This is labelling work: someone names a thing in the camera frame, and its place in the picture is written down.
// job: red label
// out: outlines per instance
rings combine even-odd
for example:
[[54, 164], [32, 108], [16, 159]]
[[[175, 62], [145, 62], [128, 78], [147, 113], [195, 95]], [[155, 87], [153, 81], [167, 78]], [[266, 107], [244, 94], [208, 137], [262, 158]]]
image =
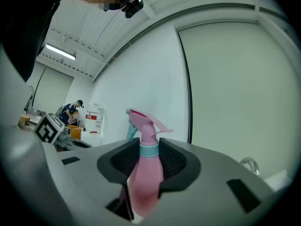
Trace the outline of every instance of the red label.
[[91, 119], [91, 120], [96, 120], [97, 116], [96, 115], [86, 115], [87, 119]]

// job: pink bottle body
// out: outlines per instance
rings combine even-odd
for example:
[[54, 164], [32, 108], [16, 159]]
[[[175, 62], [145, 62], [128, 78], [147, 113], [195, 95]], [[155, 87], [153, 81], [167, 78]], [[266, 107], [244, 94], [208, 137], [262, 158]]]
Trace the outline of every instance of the pink bottle body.
[[159, 156], [140, 156], [128, 184], [132, 209], [139, 216], [145, 218], [158, 203], [162, 181], [163, 169]]

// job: fan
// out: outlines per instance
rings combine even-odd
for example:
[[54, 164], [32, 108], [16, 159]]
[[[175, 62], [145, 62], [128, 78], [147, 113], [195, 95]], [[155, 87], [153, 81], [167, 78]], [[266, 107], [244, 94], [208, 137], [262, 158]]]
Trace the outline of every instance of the fan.
[[26, 114], [28, 112], [28, 109], [31, 108], [31, 106], [32, 106], [32, 101], [33, 101], [33, 97], [34, 97], [34, 88], [32, 86], [29, 86], [29, 88], [32, 90], [32, 94], [30, 95], [30, 98], [25, 107]]

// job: backpack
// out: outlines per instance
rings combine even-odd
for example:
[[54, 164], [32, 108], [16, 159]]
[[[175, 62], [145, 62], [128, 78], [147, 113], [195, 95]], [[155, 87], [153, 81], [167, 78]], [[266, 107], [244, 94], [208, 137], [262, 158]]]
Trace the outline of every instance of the backpack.
[[56, 111], [56, 113], [55, 113], [55, 116], [56, 116], [56, 117], [59, 118], [59, 116], [62, 114], [62, 110], [64, 109], [64, 107], [65, 107], [65, 105], [61, 105], [61, 106], [57, 109], [57, 111]]

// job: person in dark clothing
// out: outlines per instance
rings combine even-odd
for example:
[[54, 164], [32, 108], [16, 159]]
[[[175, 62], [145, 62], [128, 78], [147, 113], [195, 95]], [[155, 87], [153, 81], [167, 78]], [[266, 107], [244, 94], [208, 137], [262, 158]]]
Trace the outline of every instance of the person in dark clothing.
[[[44, 40], [52, 16], [61, 0], [11, 0], [0, 4], [0, 42], [18, 73], [26, 82], [32, 74], [37, 56], [44, 48]], [[123, 8], [130, 0], [83, 0], [106, 4], [109, 10]]]
[[62, 109], [62, 112], [61, 112], [59, 118], [65, 125], [69, 125], [68, 124], [69, 119], [71, 121], [74, 120], [74, 118], [72, 117], [72, 114], [76, 111], [77, 107], [82, 107], [82, 108], [84, 107], [82, 100], [78, 100], [77, 102], [72, 103], [72, 104], [67, 104]]

